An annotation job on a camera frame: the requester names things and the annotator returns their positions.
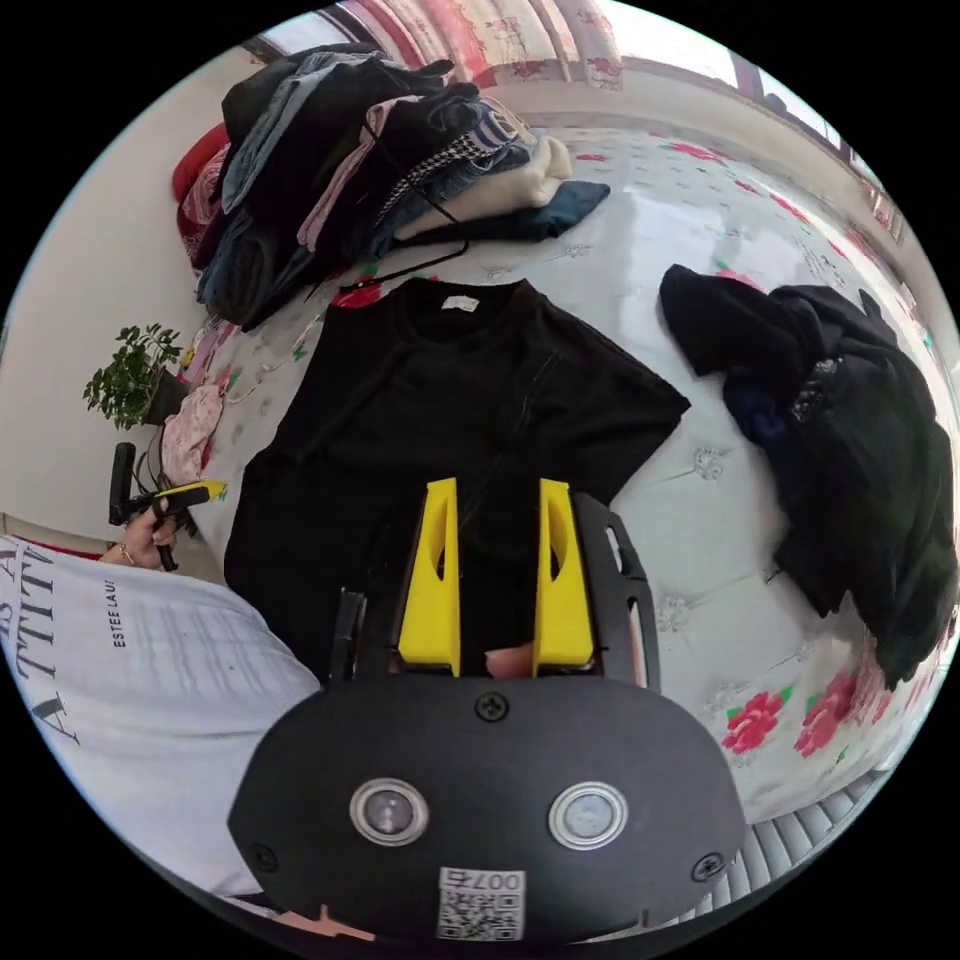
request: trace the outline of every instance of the screw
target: screw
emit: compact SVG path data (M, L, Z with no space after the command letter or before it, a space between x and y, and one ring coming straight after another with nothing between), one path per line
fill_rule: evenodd
M712 880L724 866L723 857L719 853L708 853L705 857L701 857L694 866L693 879L696 883L706 883L708 880Z
M277 862L277 855L262 843L253 845L253 860L261 873L276 873L280 866Z
M510 712L510 704L501 693L485 693L474 704L477 716L487 723L497 723Z

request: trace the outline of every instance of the hand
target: hand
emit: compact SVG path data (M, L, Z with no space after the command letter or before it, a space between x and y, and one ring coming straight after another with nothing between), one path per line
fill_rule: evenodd
M160 506L166 510L169 503L163 500ZM130 521L123 537L130 559L138 567L144 567L147 570L159 570L163 565L157 547L172 549L177 543L176 521L172 517L167 517L162 526L154 530L156 522L157 518L153 510L145 510L139 517Z
M487 672L496 680L533 675L533 644L504 647L487 653Z

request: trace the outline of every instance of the green plant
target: green plant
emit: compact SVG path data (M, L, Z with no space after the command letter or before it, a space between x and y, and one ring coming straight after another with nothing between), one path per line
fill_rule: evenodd
M83 391L87 409L96 407L119 430L141 423L164 364L180 355L175 346L178 336L172 330L161 330L159 323L145 330L124 327L117 337L122 346L113 361L98 370Z

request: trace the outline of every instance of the sticker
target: sticker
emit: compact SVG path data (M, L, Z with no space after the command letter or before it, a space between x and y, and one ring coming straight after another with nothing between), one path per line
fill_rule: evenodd
M447 299L443 301L443 309L465 310L467 313L473 313L479 303L480 301L474 300L473 297L447 297Z
M523 870L440 869L441 940L523 939L527 875Z

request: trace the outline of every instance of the potted plant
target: potted plant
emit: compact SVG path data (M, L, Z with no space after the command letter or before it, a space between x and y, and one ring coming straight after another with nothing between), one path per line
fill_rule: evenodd
M96 407L118 430L137 424L163 426L177 413L189 386L167 368L180 355L178 334L161 330L159 323L145 330L124 327L117 341L122 344L112 362L98 370L83 391L87 409Z

